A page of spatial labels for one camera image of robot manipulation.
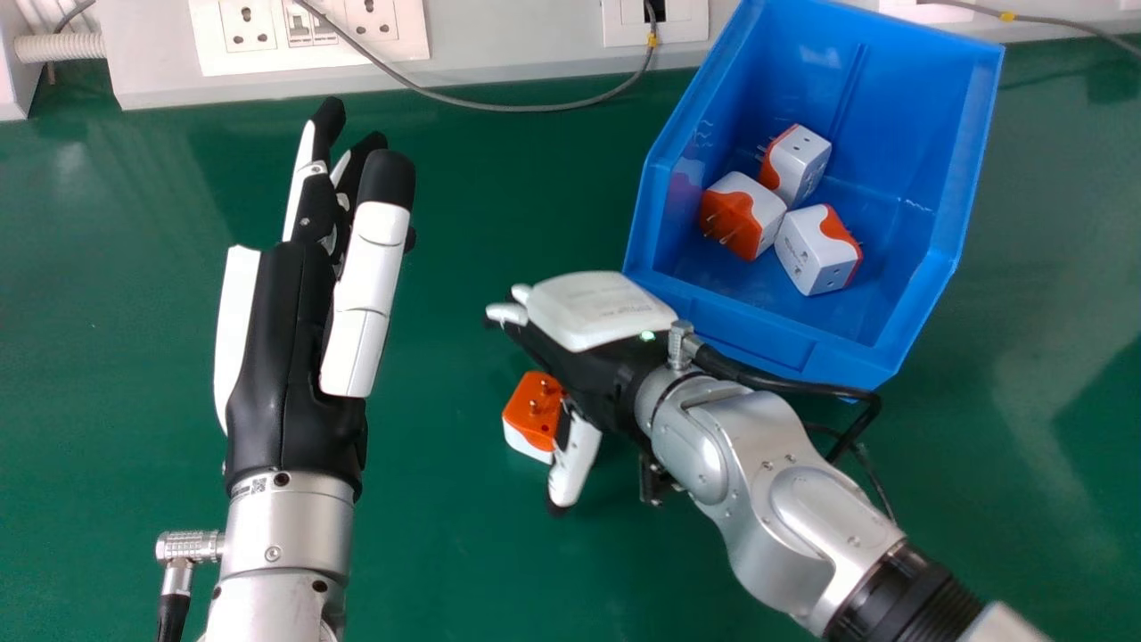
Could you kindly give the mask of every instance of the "orange and white plug adapter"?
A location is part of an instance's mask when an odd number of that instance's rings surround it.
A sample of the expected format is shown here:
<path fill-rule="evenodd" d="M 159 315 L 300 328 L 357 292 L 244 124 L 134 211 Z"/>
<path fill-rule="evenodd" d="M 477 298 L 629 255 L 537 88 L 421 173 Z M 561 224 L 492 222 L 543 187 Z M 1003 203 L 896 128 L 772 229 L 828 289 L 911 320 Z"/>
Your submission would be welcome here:
<path fill-rule="evenodd" d="M 697 219 L 712 236 L 745 260 L 769 249 L 784 217 L 784 201 L 739 171 L 730 171 L 702 194 Z"/>
<path fill-rule="evenodd" d="M 832 143 L 802 124 L 794 124 L 769 143 L 759 180 L 790 208 L 795 208 L 816 190 L 831 156 Z"/>
<path fill-rule="evenodd" d="M 820 204 L 790 211 L 776 241 L 777 258 L 804 295 L 847 287 L 864 251 L 836 216 Z"/>
<path fill-rule="evenodd" d="M 550 464 L 563 414 L 563 387 L 545 373 L 523 376 L 503 409 L 503 439 L 527 457 Z"/>

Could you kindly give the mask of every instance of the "robotic hand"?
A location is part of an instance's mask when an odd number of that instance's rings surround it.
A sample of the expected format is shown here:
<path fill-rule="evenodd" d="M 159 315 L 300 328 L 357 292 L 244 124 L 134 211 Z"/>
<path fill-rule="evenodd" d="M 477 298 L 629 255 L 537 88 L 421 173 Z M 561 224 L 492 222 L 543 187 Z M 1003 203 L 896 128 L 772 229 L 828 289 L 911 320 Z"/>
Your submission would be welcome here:
<path fill-rule="evenodd" d="M 282 242 L 233 246 L 215 353 L 228 438 L 225 534 L 168 531 L 160 642 L 181 637 L 194 567 L 219 562 L 202 640 L 316 642 L 345 627 L 354 505 L 410 227 L 415 168 L 372 132 L 333 165 L 345 106 L 327 98 L 301 133 Z"/>
<path fill-rule="evenodd" d="M 642 452 L 644 499 L 687 491 L 745 590 L 817 637 L 1046 640 L 913 547 L 816 452 L 784 399 L 747 385 L 763 374 L 703 344 L 622 274 L 566 274 L 511 298 L 487 319 L 567 396 L 548 494 L 557 514 L 577 501 L 600 431 L 621 433 Z"/>

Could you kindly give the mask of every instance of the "blue bin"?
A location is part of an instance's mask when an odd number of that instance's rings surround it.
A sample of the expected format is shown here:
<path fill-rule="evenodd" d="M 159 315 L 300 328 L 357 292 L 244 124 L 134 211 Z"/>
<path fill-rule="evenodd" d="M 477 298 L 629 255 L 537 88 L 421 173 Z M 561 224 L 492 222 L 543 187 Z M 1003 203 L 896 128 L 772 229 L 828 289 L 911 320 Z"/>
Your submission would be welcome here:
<path fill-rule="evenodd" d="M 623 271 L 753 366 L 875 389 L 895 375 L 963 250 L 997 92 L 1000 46 L 822 0 L 744 0 L 642 171 Z M 702 189 L 756 176 L 793 123 L 833 144 L 807 204 L 863 244 L 837 292 L 803 296 L 771 250 L 702 236 Z"/>

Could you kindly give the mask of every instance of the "green table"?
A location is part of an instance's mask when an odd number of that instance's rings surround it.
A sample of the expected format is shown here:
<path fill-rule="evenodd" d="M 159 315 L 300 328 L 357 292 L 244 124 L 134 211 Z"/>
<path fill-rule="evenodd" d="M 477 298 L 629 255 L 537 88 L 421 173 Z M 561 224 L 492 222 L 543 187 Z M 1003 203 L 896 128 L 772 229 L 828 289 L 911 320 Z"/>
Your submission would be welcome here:
<path fill-rule="evenodd" d="M 620 265 L 642 157 L 690 74 L 561 115 L 346 98 L 345 139 L 380 127 L 416 161 L 421 239 L 369 404 L 350 641 L 808 639 L 738 587 L 686 499 L 638 504 L 630 447 L 605 444 L 556 521 L 545 471 L 501 437 L 527 363 L 482 330 L 484 303 Z M 963 262 L 867 442 L 914 542 L 976 591 L 1060 640 L 1135 640 L 1138 67 L 1100 42 L 1020 46 L 1004 82 Z M 0 639 L 149 639 L 155 535 L 224 526 L 224 254 L 274 242 L 316 104 L 121 113 L 105 72 L 64 65 L 33 120 L 0 125 Z"/>

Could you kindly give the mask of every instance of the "silver knurled connector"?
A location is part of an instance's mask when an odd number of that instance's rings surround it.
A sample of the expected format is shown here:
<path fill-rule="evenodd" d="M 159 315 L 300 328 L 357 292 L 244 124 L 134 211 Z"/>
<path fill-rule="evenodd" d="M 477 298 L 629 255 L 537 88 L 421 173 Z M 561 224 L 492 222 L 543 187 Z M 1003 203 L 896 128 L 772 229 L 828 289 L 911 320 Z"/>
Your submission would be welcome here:
<path fill-rule="evenodd" d="M 168 530 L 154 543 L 154 558 L 160 566 L 184 559 L 200 564 L 221 560 L 226 534 L 217 530 Z"/>
<path fill-rule="evenodd" d="M 686 350 L 686 338 L 694 334 L 694 325 L 689 320 L 677 319 L 670 326 L 670 338 L 666 343 L 666 353 L 670 356 L 670 369 L 681 373 L 689 368 L 694 361 L 694 356 Z"/>

